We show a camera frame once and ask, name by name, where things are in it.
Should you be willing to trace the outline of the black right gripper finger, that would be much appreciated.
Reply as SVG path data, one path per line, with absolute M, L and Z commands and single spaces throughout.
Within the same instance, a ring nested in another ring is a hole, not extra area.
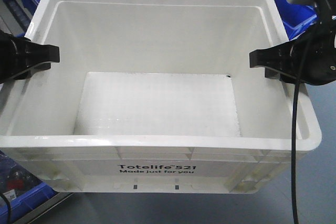
M 265 78 L 279 80 L 284 83 L 295 84 L 297 82 L 297 70 L 288 68 L 281 71 L 265 68 Z
M 250 68 L 263 67 L 273 71 L 294 71 L 295 60 L 291 56 L 295 40 L 249 53 Z

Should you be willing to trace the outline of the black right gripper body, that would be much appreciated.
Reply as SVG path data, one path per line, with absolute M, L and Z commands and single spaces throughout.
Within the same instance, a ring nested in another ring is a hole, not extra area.
M 311 25 L 294 43 L 291 55 L 295 67 L 307 49 L 300 81 L 321 86 L 335 81 L 335 20 L 327 25 Z

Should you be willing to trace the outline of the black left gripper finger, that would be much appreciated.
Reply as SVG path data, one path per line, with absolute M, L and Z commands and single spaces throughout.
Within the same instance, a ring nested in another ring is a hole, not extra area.
M 13 77 L 13 80 L 25 80 L 31 78 L 34 74 L 40 72 L 40 71 L 45 71 L 49 70 L 51 68 L 51 63 L 43 63 L 38 66 L 34 66 L 32 69 L 22 73 L 19 76 Z
M 60 63 L 60 49 L 53 45 L 41 45 L 27 39 L 16 38 L 18 45 L 18 73 L 24 73 L 43 63 Z

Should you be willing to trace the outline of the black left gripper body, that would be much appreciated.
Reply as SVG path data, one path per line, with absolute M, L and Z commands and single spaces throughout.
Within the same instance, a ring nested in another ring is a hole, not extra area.
M 18 75 L 16 37 L 1 31 L 1 84 Z

